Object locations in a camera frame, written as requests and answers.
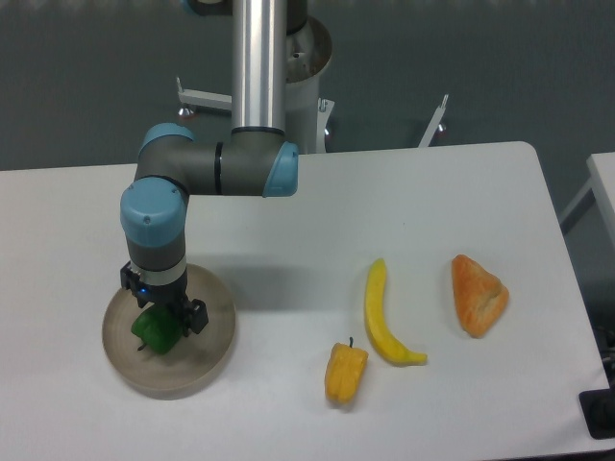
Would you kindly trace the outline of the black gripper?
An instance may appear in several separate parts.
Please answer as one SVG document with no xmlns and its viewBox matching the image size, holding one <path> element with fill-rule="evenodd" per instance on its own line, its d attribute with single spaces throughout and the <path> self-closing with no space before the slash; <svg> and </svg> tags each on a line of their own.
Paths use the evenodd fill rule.
<svg viewBox="0 0 615 461">
<path fill-rule="evenodd" d="M 120 285 L 136 298 L 141 308 L 138 320 L 156 319 L 159 305 L 163 305 L 174 311 L 183 336 L 199 334 L 209 323 L 206 304 L 199 299 L 191 300 L 186 295 L 187 269 L 171 282 L 154 284 L 146 282 L 143 275 L 132 269 L 131 262 L 127 262 L 120 269 Z"/>
</svg>

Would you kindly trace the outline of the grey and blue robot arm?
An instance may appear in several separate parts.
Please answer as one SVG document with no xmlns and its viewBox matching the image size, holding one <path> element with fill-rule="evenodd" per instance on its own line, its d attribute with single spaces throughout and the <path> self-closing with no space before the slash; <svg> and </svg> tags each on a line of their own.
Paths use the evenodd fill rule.
<svg viewBox="0 0 615 461">
<path fill-rule="evenodd" d="M 286 37 L 305 26 L 304 1 L 234 1 L 232 133 L 228 143 L 195 142 L 176 124 L 148 131 L 135 178 L 120 199 L 130 261 L 121 286 L 139 306 L 166 308 L 183 335 L 209 317 L 186 294 L 185 219 L 196 195 L 289 197 L 298 188 L 299 152 L 285 135 Z"/>
</svg>

